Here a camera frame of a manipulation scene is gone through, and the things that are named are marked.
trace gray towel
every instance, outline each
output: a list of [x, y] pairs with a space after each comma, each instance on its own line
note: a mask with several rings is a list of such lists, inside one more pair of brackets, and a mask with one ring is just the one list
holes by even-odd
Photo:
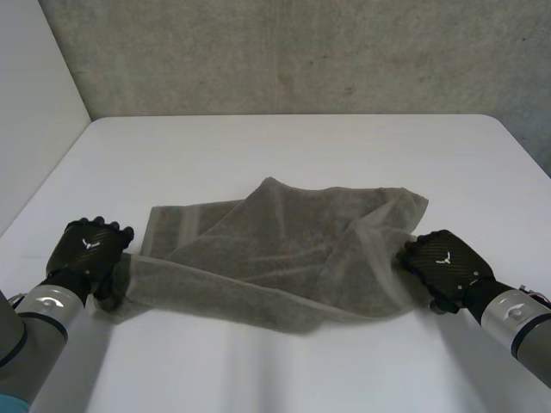
[[152, 209], [116, 283], [121, 322], [159, 308], [305, 332], [396, 316], [428, 296], [394, 256], [428, 201], [403, 188], [305, 190], [273, 178], [247, 199]]

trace wall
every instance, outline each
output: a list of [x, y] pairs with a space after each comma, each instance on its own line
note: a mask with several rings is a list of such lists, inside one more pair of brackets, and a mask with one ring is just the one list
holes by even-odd
[[38, 2], [2, 0], [0, 235], [89, 123]]
[[92, 119], [489, 114], [551, 173], [549, 0], [40, 4]]

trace table surface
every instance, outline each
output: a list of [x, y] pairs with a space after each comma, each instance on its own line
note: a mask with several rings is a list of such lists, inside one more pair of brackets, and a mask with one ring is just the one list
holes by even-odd
[[[138, 117], [91, 124], [0, 238], [7, 296], [40, 282], [67, 222], [131, 225], [151, 207], [244, 198], [263, 178], [299, 188], [405, 187], [503, 282], [551, 293], [551, 181], [482, 115]], [[549, 411], [548, 389], [468, 314], [415, 311], [290, 336], [150, 311], [84, 314], [37, 398], [40, 412]]]

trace towel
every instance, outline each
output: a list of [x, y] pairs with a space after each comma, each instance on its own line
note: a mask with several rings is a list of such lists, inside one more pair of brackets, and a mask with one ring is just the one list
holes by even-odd
[[115, 322], [151, 308], [308, 332], [394, 317], [429, 302], [395, 255], [428, 201], [404, 188], [291, 188], [152, 209], [139, 255], [115, 272]]

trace gray concrete wall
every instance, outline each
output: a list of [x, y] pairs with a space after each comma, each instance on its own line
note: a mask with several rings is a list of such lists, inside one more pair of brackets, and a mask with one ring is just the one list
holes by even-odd
[[549, 0], [40, 4], [93, 119], [489, 114], [551, 173]]

